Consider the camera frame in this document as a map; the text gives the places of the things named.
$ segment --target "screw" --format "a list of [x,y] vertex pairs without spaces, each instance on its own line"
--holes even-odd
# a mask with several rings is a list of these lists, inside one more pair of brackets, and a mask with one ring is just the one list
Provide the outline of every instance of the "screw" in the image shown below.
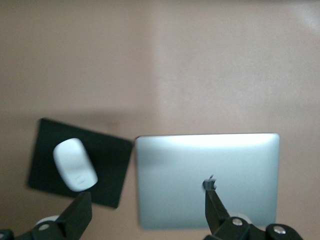
[[46,229],[49,228],[49,227],[50,227],[49,224],[43,224],[43,225],[41,225],[38,229],[39,229],[39,231],[42,231],[42,230],[46,230]]
[[274,226],[273,230],[277,233],[277,234],[286,234],[286,230],[282,227],[282,226]]
[[242,226],[242,221],[239,218],[232,219],[232,223],[236,226]]

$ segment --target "white mouse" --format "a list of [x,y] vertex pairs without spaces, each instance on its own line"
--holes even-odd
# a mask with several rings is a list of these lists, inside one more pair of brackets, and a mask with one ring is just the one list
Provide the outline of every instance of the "white mouse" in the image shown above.
[[59,143],[53,150],[53,159],[70,190],[81,192],[97,183],[97,173],[80,139],[70,138]]

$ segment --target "black mouse pad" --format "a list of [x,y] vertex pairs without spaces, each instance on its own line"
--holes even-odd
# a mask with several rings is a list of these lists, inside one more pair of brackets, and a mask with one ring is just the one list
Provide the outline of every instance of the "black mouse pad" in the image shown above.
[[47,118],[39,121],[28,177],[28,186],[48,193],[75,198],[56,167],[53,150],[61,142],[80,139],[95,169],[98,181],[91,188],[92,202],[117,208],[124,185],[133,142]]

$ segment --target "laptop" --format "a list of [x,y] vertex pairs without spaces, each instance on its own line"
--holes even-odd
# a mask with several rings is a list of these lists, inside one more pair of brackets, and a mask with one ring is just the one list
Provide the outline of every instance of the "laptop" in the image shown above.
[[279,146],[277,133],[138,137],[141,227],[207,228],[202,183],[211,175],[230,215],[256,226],[276,222]]

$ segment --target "wireless mouse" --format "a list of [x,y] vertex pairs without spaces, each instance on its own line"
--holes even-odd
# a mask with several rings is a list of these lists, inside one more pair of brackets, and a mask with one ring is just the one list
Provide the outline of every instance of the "wireless mouse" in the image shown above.
[[81,192],[98,182],[96,171],[80,139],[70,138],[59,143],[53,150],[53,159],[70,190]]

